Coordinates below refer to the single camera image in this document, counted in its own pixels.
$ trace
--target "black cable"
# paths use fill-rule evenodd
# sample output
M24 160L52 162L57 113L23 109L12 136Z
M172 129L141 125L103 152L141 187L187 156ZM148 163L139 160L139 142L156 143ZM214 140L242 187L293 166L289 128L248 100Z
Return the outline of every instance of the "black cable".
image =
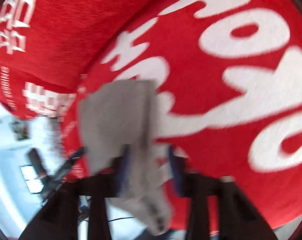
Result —
M117 218L117 219L112 219L112 220L109 220L109 222L112 222L112 221L115 221L115 220L120 220L120 219L127 219L127 218Z
M128 218L135 218L135 217L117 218L117 219L112 219L112 220L109 220L108 222L113 222L113 221L116 221L116 220L128 219Z

